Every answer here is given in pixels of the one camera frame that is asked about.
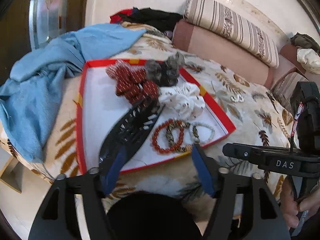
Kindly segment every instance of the gray scrunchie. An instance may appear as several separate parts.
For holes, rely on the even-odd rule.
[[[160,87],[172,87],[178,83],[179,68],[184,64],[184,56],[179,52],[168,57],[165,62],[148,60],[145,63],[147,79]]]

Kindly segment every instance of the white cloth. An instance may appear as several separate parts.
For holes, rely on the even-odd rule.
[[[320,57],[313,49],[298,49],[297,61],[302,67],[314,74],[320,74]]]
[[[185,82],[180,86],[160,87],[159,102],[174,109],[183,120],[194,119],[202,114],[205,102],[197,85]]]

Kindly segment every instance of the tray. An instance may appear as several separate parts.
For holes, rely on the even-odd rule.
[[[77,157],[82,174],[92,167],[98,167],[100,146],[104,138],[118,120],[131,108],[130,103],[124,97],[115,95],[116,81],[109,78],[105,72],[105,68],[114,64],[117,60],[119,59],[94,60],[88,61],[84,65],[76,118]],[[129,62],[131,65],[144,65],[146,61],[143,59],[121,60]],[[223,140],[236,129],[214,99],[183,68],[180,69],[179,82],[196,84],[200,88],[200,94],[204,97],[206,108],[201,116],[191,121],[206,122],[215,128],[213,140],[203,147]],[[174,117],[176,116],[173,111],[165,108],[154,129],[164,121]],[[178,131],[176,130],[174,130],[176,133],[173,135],[177,138]],[[201,140],[206,140],[210,136],[210,131],[206,128],[199,127],[198,132]],[[185,152],[160,155],[151,146],[152,134],[153,132],[151,132],[135,156],[123,166],[121,173],[143,169],[189,154],[189,152]],[[165,129],[159,133],[158,143],[161,147],[167,148],[164,134]],[[191,143],[187,131],[185,132],[184,142]]]

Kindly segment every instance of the screw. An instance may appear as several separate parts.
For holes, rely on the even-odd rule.
[[[59,174],[56,178],[56,180],[63,180],[66,178],[66,175],[65,174]]]
[[[219,172],[222,173],[222,174],[228,174],[229,173],[229,170],[227,168],[219,168]]]
[[[89,170],[89,173],[90,174],[97,174],[99,172],[99,168],[91,168],[90,170]]]
[[[255,179],[262,179],[262,177],[259,173],[252,174],[252,177],[254,177]]]

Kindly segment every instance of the blue cloth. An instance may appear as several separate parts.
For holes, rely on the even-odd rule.
[[[87,60],[109,58],[129,49],[146,31],[98,24],[52,40],[17,61],[0,87],[0,119],[22,157],[43,163],[42,148],[53,128],[64,78],[82,72]]]

